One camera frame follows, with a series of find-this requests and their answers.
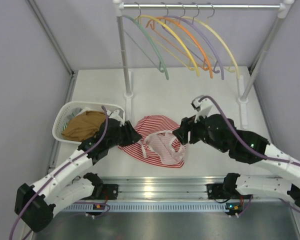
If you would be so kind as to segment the red white striped tank top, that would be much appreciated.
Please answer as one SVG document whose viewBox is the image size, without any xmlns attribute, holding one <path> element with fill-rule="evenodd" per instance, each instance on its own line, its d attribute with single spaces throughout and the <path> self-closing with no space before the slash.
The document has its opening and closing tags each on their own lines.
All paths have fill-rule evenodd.
<svg viewBox="0 0 300 240">
<path fill-rule="evenodd" d="M 164 115 L 145 116 L 135 126 L 137 133 L 142 136 L 141 140 L 119 149 L 138 161 L 179 169 L 185 163 L 187 147 L 173 135 L 178 128 L 175 121 Z"/>
</svg>

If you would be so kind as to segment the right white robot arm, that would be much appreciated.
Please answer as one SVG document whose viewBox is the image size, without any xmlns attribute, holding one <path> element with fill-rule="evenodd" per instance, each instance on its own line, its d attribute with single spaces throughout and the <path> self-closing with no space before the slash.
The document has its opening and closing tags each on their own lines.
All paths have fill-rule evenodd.
<svg viewBox="0 0 300 240">
<path fill-rule="evenodd" d="M 228 173 L 223 180 L 223 193 L 227 198 L 239 195 L 259 195 L 279 198 L 300 208 L 300 161 L 294 159 L 261 135 L 239 130 L 234 121 L 222 114 L 208 117 L 185 117 L 173 135 L 182 145 L 203 142 L 227 153 L 237 162 L 263 168 L 277 178 Z"/>
</svg>

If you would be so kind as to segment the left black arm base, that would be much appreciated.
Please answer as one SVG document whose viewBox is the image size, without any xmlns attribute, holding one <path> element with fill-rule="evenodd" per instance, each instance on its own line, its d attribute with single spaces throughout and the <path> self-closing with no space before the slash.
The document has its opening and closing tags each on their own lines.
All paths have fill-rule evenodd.
<svg viewBox="0 0 300 240">
<path fill-rule="evenodd" d="M 119 193 L 118 184 L 102 184 L 93 190 L 88 200 L 116 200 Z"/>
</svg>

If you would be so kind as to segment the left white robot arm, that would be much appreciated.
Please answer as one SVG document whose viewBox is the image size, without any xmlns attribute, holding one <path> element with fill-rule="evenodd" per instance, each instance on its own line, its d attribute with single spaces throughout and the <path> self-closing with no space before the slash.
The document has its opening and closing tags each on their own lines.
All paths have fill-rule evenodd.
<svg viewBox="0 0 300 240">
<path fill-rule="evenodd" d="M 87 173 L 77 183 L 72 180 L 106 157 L 113 147 L 126 147 L 142 136 L 130 121 L 108 118 L 92 137 L 84 140 L 72 155 L 42 179 L 17 189 L 14 211 L 34 232 L 44 230 L 64 208 L 84 199 L 97 199 L 103 194 L 103 181 Z"/>
</svg>

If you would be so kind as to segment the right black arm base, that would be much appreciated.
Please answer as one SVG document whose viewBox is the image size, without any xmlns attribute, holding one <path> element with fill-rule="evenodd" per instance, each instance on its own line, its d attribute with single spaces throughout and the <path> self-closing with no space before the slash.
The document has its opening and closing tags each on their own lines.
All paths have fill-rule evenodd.
<svg viewBox="0 0 300 240">
<path fill-rule="evenodd" d="M 226 203 L 229 200 L 248 200 L 251 194 L 241 194 L 234 186 L 226 186 L 223 183 L 210 183 L 206 185 L 209 200 L 218 203 Z"/>
</svg>

